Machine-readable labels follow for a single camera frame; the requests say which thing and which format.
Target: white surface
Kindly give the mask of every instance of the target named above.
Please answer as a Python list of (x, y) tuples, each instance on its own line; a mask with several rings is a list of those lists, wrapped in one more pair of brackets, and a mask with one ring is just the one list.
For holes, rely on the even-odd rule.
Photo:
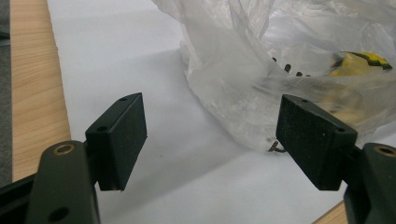
[(188, 88), (179, 25), (150, 1), (49, 10), (73, 139), (143, 92), (148, 139), (127, 189), (98, 192), (103, 223), (308, 223), (342, 200), (344, 187), (318, 191), (288, 154), (243, 148), (221, 129)]

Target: clear plastic bag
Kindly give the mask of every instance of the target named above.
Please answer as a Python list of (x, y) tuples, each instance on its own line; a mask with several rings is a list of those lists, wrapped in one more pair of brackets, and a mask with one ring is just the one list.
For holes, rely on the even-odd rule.
[(396, 65), (391, 0), (153, 2), (181, 23), (192, 91), (243, 145), (272, 145), (284, 93), (304, 97), (356, 129), (358, 145), (396, 118), (394, 69), (330, 75), (348, 52), (373, 52)]

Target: metal screw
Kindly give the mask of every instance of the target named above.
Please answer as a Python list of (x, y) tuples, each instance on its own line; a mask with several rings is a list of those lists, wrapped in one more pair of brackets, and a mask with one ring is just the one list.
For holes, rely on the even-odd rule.
[(272, 144), (272, 146), (270, 147), (270, 149), (268, 149), (268, 151), (275, 151), (275, 152), (280, 152), (280, 153), (285, 153), (285, 152), (287, 152), (285, 149), (277, 148), (277, 147), (276, 147), (277, 144), (279, 144), (279, 142), (278, 142), (278, 141), (275, 141), (275, 142)]

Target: gray floor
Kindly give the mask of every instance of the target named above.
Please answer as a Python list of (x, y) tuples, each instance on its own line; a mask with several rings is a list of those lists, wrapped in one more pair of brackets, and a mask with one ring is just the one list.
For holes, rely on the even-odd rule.
[[(0, 32), (9, 33), (9, 0), (0, 0)], [(0, 187), (12, 180), (11, 54), (0, 40)]]

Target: yellow object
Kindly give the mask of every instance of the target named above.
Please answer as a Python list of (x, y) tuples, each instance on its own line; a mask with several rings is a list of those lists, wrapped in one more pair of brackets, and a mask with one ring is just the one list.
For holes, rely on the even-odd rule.
[(392, 67), (387, 60), (372, 52), (340, 52), (332, 66), (331, 77), (369, 75), (389, 70)]
[[(390, 64), (372, 52), (340, 52), (330, 77), (359, 76), (383, 73)], [(322, 98), (321, 107), (349, 125), (358, 125), (365, 119), (360, 108), (362, 96), (350, 86), (334, 85)]]

